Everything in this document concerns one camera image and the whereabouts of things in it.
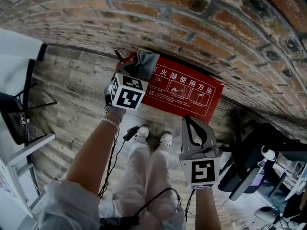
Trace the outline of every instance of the person's hand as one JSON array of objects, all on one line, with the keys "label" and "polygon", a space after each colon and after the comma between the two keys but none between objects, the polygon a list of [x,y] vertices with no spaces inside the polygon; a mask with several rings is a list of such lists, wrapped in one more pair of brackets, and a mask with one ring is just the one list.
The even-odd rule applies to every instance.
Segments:
[{"label": "person's hand", "polygon": [[105,88],[105,101],[106,101],[105,111],[107,113],[115,114],[117,117],[119,117],[120,121],[122,121],[123,116],[126,112],[126,109],[112,106],[111,92],[110,92],[112,83],[113,83],[113,80]]}]

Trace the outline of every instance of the black chair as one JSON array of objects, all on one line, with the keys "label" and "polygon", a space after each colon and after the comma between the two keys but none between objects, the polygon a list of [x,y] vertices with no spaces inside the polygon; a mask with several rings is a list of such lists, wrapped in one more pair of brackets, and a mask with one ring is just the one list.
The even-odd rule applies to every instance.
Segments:
[{"label": "black chair", "polygon": [[[272,168],[273,161],[266,161],[264,175],[259,175],[258,163],[264,159],[261,148],[265,146],[274,151],[276,157],[281,152],[288,160],[307,161],[307,145],[301,144],[299,140],[287,138],[269,123],[258,125],[242,142],[239,119],[235,112],[232,112],[231,116],[235,124],[236,141],[233,146],[220,147],[220,151],[231,152],[231,158],[220,170],[221,174],[230,167],[218,188],[231,192],[229,198],[237,200],[243,193],[252,194],[257,191],[261,183],[268,179],[275,186],[273,194],[282,185],[286,175],[279,178]],[[259,181],[253,183],[256,176],[259,176]]]},{"label": "black chair", "polygon": [[10,131],[10,134],[16,144],[21,145],[24,143],[32,143],[37,139],[29,140],[28,132],[28,114],[27,112],[43,108],[45,106],[55,105],[57,102],[52,102],[44,105],[39,105],[31,108],[24,108],[21,103],[20,96],[21,94],[28,92],[30,88],[36,86],[36,83],[29,86],[27,90],[23,90],[15,96],[4,94],[0,92],[0,113],[5,121],[5,124]]}]

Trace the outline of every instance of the white sneaker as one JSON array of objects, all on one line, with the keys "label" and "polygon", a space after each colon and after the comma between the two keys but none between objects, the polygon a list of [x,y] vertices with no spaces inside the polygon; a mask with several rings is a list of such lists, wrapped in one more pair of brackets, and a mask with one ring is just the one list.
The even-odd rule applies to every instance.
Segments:
[{"label": "white sneaker", "polygon": [[148,138],[149,136],[149,129],[146,125],[142,125],[141,127],[139,127],[138,131],[136,132],[136,134],[134,135],[134,139],[136,138]]},{"label": "white sneaker", "polygon": [[173,135],[170,132],[165,132],[161,138],[160,138],[160,143],[159,146],[166,146],[167,148],[170,148],[172,145],[173,141]]}]

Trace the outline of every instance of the pearl bracelet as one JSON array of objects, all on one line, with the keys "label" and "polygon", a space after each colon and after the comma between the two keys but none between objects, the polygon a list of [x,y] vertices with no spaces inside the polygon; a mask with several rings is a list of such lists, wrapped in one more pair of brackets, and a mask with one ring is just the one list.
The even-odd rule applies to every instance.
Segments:
[{"label": "pearl bracelet", "polygon": [[115,127],[115,129],[117,130],[117,132],[119,132],[119,126],[114,121],[112,121],[111,119],[106,118],[106,117],[102,117],[101,121],[106,121],[109,124],[113,125]]}]

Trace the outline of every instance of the brick wall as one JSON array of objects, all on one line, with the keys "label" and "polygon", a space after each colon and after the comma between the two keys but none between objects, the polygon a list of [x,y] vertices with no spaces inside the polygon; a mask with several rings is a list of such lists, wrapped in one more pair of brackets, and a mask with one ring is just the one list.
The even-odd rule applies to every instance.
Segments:
[{"label": "brick wall", "polygon": [[305,0],[0,0],[0,13],[0,28],[46,43],[176,56],[246,106],[307,117]]}]

